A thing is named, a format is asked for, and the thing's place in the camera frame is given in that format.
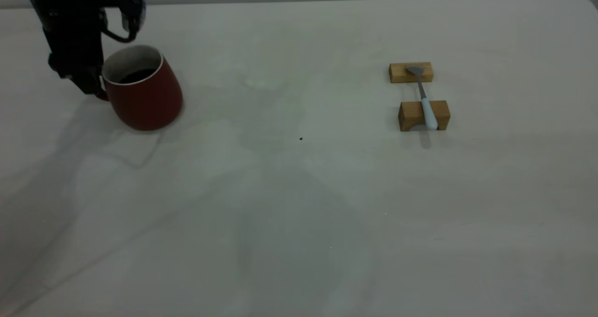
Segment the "white spoon handle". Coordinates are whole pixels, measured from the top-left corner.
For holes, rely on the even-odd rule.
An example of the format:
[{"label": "white spoon handle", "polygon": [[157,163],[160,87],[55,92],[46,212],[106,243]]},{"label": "white spoon handle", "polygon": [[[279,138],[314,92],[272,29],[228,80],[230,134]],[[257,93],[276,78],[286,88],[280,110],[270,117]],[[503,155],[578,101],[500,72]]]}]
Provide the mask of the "white spoon handle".
[{"label": "white spoon handle", "polygon": [[432,111],[432,106],[427,98],[421,99],[421,108],[423,108],[423,117],[426,118],[426,126],[428,130],[436,130],[438,128],[438,122]]}]

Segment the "coffee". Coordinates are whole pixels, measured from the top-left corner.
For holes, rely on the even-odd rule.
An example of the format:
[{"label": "coffee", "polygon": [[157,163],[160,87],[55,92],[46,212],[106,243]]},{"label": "coffee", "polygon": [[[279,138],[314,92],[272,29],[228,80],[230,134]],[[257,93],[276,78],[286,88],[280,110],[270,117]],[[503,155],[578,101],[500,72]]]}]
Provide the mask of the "coffee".
[{"label": "coffee", "polygon": [[119,84],[132,84],[136,83],[137,81],[141,81],[150,75],[154,74],[156,70],[153,69],[145,69],[145,70],[138,70],[133,72],[132,74],[127,75],[126,77],[122,78],[118,81]]}]

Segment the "table surface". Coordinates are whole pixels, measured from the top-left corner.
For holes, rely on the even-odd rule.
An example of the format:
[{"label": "table surface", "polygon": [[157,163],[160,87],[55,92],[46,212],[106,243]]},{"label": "table surface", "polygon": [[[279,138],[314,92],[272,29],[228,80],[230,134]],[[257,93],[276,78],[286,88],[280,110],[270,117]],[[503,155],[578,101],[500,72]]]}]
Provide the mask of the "table surface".
[{"label": "table surface", "polygon": [[[149,7],[185,97],[149,134],[0,21],[0,316],[598,313],[587,0]],[[399,131],[393,62],[446,132]]]}]

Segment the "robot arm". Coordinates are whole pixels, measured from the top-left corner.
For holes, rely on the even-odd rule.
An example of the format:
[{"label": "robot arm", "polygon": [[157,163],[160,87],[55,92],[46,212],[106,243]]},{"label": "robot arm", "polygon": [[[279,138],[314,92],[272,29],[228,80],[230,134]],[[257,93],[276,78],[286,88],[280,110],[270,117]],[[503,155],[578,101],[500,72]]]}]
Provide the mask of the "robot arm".
[{"label": "robot arm", "polygon": [[[43,26],[50,46],[48,63],[60,78],[73,81],[85,94],[107,100],[100,83],[104,62],[102,32],[114,40],[131,42],[145,17],[145,0],[30,0]],[[118,7],[121,37],[107,29],[105,7]]]}]

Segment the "red mug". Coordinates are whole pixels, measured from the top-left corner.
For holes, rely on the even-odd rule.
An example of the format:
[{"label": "red mug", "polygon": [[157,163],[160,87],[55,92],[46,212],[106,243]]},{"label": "red mug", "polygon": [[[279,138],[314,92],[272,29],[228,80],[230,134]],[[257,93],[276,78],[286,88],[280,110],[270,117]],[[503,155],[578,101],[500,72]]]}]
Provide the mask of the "red mug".
[{"label": "red mug", "polygon": [[136,45],[117,51],[104,62],[102,78],[114,111],[131,128],[156,130],[181,112],[181,86],[154,47]]}]

